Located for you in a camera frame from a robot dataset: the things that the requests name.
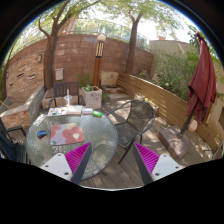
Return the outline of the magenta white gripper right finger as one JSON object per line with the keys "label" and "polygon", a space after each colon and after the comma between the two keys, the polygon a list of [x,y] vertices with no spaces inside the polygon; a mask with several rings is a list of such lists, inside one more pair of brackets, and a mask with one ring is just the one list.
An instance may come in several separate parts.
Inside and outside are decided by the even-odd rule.
{"label": "magenta white gripper right finger", "polygon": [[133,144],[133,153],[145,185],[182,169],[168,154],[158,154],[138,143]]}

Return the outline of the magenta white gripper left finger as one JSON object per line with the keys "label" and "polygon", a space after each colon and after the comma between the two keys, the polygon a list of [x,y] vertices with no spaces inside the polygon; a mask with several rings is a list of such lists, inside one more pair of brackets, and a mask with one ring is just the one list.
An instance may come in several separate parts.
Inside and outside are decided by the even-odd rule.
{"label": "magenta white gripper left finger", "polygon": [[57,153],[41,169],[79,185],[91,153],[92,144],[88,142],[66,154]]}

